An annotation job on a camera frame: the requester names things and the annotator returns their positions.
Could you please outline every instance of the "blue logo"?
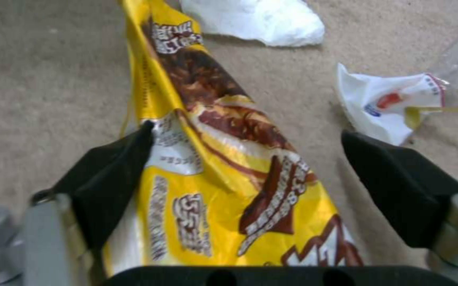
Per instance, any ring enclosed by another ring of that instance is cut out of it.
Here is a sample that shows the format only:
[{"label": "blue logo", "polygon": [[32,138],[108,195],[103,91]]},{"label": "blue logo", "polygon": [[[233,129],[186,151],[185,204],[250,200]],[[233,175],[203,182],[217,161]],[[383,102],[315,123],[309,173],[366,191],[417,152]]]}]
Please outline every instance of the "blue logo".
[{"label": "blue logo", "polygon": [[381,116],[381,113],[377,109],[372,107],[370,104],[365,105],[363,110],[365,110],[365,112],[367,112],[368,114],[370,114],[372,116],[375,116],[375,117],[380,117]]}]

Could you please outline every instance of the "floor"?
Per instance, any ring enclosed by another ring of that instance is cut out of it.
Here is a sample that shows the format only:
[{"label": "floor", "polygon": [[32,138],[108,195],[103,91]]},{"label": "floor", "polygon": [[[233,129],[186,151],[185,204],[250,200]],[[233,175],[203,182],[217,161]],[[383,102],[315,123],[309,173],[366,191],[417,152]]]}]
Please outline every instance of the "floor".
[{"label": "floor", "polygon": [[[206,36],[207,48],[269,114],[320,177],[367,264],[423,265],[358,182],[340,146],[351,128],[335,67],[425,71],[458,35],[451,0],[308,0],[325,42],[267,48]],[[89,148],[116,139],[130,90],[116,1],[0,0],[0,203],[20,216]],[[458,178],[458,114],[431,116],[406,144]]]}]

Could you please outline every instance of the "yellow chip bag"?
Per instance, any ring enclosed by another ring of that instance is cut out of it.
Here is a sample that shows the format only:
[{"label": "yellow chip bag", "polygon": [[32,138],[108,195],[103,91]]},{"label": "yellow chip bag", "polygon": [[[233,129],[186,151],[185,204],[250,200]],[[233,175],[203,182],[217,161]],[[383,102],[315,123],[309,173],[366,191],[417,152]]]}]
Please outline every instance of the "yellow chip bag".
[{"label": "yellow chip bag", "polygon": [[361,265],[309,166],[163,0],[121,0],[132,96],[150,120],[140,187],[104,246],[111,276],[145,265]]}]

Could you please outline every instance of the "white wrapper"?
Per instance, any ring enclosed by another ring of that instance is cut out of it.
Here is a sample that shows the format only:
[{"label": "white wrapper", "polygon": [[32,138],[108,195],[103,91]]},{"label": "white wrapper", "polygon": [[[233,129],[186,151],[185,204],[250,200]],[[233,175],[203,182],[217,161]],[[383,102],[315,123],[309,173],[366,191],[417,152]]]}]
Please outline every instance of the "white wrapper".
[{"label": "white wrapper", "polygon": [[338,96],[358,132],[393,145],[413,132],[405,124],[408,106],[444,105],[444,91],[427,73],[403,77],[350,74],[337,67]]},{"label": "white wrapper", "polygon": [[325,27],[302,0],[180,0],[206,34],[259,40],[268,46],[316,45]]}]

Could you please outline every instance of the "white plastic bag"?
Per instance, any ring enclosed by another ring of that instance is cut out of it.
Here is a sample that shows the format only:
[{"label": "white plastic bag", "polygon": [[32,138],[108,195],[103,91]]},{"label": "white plastic bag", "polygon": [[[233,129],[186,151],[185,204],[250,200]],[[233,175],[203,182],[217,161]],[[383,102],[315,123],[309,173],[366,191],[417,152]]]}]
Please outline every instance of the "white plastic bag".
[{"label": "white plastic bag", "polygon": [[320,44],[324,24],[302,0],[180,0],[204,33],[260,40],[268,46]]},{"label": "white plastic bag", "polygon": [[349,74],[337,68],[340,102],[358,132],[402,144],[432,112],[458,112],[458,38],[429,69],[405,77]]},{"label": "white plastic bag", "polygon": [[350,74],[338,64],[337,78],[340,101],[355,129],[393,145],[413,132],[404,121],[407,106],[443,106],[444,91],[427,73],[378,77]]}]

